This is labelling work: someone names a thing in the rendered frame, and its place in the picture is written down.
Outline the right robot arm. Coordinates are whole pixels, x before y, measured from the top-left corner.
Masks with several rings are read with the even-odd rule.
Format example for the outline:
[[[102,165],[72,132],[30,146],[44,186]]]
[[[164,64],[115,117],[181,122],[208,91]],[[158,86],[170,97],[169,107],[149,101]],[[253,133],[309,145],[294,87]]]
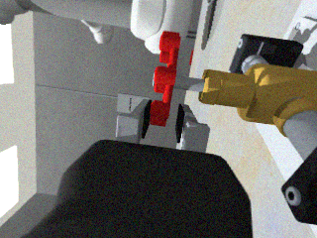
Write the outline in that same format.
[[[81,20],[102,44],[111,41],[114,26],[130,28],[149,51],[160,55],[163,31],[179,33],[182,46],[192,9],[193,0],[0,0],[0,25],[29,11],[62,16]]]

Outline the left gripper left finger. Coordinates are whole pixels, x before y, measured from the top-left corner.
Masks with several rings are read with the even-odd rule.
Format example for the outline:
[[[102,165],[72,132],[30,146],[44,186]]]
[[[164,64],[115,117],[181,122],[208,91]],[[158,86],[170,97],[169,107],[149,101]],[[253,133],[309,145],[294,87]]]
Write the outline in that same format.
[[[116,141],[140,144],[150,125],[152,101],[143,99],[134,110],[117,116]]]

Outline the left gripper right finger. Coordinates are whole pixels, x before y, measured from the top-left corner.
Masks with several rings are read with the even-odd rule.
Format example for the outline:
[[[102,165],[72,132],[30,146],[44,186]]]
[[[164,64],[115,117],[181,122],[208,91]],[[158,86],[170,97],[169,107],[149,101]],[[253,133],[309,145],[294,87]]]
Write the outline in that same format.
[[[181,150],[206,153],[210,128],[198,123],[187,104],[178,106],[175,132]]]

